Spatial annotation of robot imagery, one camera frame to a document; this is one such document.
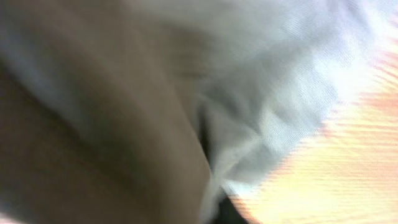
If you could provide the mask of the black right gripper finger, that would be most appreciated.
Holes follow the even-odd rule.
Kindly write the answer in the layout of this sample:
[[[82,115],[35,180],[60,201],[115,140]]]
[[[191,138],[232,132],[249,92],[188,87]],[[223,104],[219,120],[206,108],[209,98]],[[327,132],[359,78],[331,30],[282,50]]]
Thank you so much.
[[[214,218],[214,224],[249,224],[238,212],[228,196],[223,197],[218,205],[218,214]]]

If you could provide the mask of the grey shorts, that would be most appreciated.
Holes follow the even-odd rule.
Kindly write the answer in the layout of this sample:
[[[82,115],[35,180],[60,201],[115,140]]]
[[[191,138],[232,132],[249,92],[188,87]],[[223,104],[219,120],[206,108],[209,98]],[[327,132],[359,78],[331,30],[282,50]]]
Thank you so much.
[[[223,197],[257,189],[340,100],[354,97],[396,1],[206,1],[196,50],[179,58]]]

